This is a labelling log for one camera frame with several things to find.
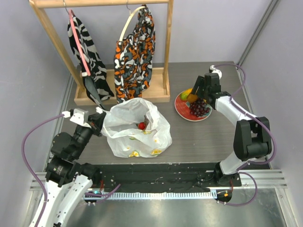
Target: hanger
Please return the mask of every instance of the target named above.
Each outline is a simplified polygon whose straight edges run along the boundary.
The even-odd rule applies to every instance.
[[[81,57],[81,60],[82,60],[82,64],[85,68],[87,76],[90,76],[90,70],[89,70],[87,62],[84,58],[84,54],[83,54],[83,51],[82,51],[82,48],[81,48],[81,44],[79,42],[79,38],[78,38],[78,35],[77,35],[77,32],[76,32],[76,28],[75,28],[75,25],[74,25],[74,22],[73,22],[73,19],[72,19],[72,17],[75,16],[75,14],[71,9],[67,11],[65,0],[63,0],[63,4],[64,4],[65,10],[66,10],[66,12],[68,12],[68,15],[69,15],[69,18],[70,18],[72,33],[75,37],[75,42],[76,42],[76,45],[77,45],[77,48],[78,48],[78,51],[79,51],[79,54],[80,54],[80,57]]]
[[[122,30],[122,33],[121,33],[121,35],[120,35],[119,41],[122,41],[122,40],[123,40],[124,34],[125,34],[125,32],[126,32],[126,29],[127,29],[128,25],[129,25],[129,23],[131,22],[133,16],[136,14],[136,12],[138,12],[139,10],[141,10],[141,9],[143,9],[143,8],[145,8],[145,6],[140,6],[140,7],[136,8],[136,9],[131,13],[131,15],[128,17],[127,22],[126,22],[126,24],[125,24],[125,26],[124,26],[124,28],[123,28],[123,30]]]

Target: wooden frame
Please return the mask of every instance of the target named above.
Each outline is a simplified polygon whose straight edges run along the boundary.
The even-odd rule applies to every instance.
[[[75,103],[77,105],[95,105],[86,95],[85,87],[82,82],[81,73],[77,72],[68,55],[61,39],[59,38],[54,26],[52,25],[49,17],[47,16],[44,8],[64,8],[63,0],[29,0],[31,7],[39,18],[46,33],[53,42],[59,55],[62,57],[68,70],[77,83],[77,90],[75,94]],[[152,69],[152,80],[150,87],[143,91],[143,98],[151,102],[169,102],[169,44],[170,44],[170,31],[172,22],[172,8],[173,0],[128,0],[129,5],[135,4],[159,4],[167,3],[167,25],[166,25],[166,43],[165,43],[165,57],[164,68]],[[113,6],[113,5],[126,5],[126,0],[65,0],[66,7],[89,7],[89,6]],[[114,85],[114,71],[107,70],[107,82],[111,90],[115,92]],[[116,104],[116,97],[111,97],[109,100],[104,101],[104,104]]]

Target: white wall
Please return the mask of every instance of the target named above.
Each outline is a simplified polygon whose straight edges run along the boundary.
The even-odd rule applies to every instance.
[[[62,14],[56,13],[56,23]],[[21,157],[24,135],[59,113],[68,71],[27,0],[0,1],[0,226],[20,227],[32,176]],[[28,139],[35,171],[45,165],[55,122]]]
[[[246,61],[252,107],[270,120],[281,168],[303,226],[303,1],[280,1]]]
[[[270,0],[174,0],[170,62],[235,61],[249,42]],[[134,10],[139,5],[131,5]],[[154,62],[164,62],[166,4],[148,5],[155,20]],[[48,9],[56,12],[60,9]],[[126,6],[73,8],[87,27],[105,64],[113,64],[116,41],[129,16]],[[53,13],[51,20],[56,20]],[[136,16],[126,32],[130,33]],[[55,27],[70,55],[67,37],[68,15]]]

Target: bunch of grapes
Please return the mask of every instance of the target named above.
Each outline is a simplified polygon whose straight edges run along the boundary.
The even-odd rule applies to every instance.
[[[209,113],[210,108],[206,107],[206,102],[203,99],[198,98],[196,101],[190,104],[190,114],[202,117],[204,114]]]

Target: plate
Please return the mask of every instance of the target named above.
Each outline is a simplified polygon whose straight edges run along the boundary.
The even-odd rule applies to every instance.
[[[202,120],[205,120],[206,118],[208,118],[209,115],[212,113],[212,111],[213,111],[212,107],[209,104],[206,104],[206,107],[209,107],[209,109],[210,109],[208,113],[204,114],[201,117],[191,115],[190,109],[189,109],[190,103],[188,101],[181,100],[181,98],[180,98],[181,93],[175,99],[175,108],[176,108],[177,113],[184,119],[191,121],[191,122],[199,122],[199,121],[202,121]]]

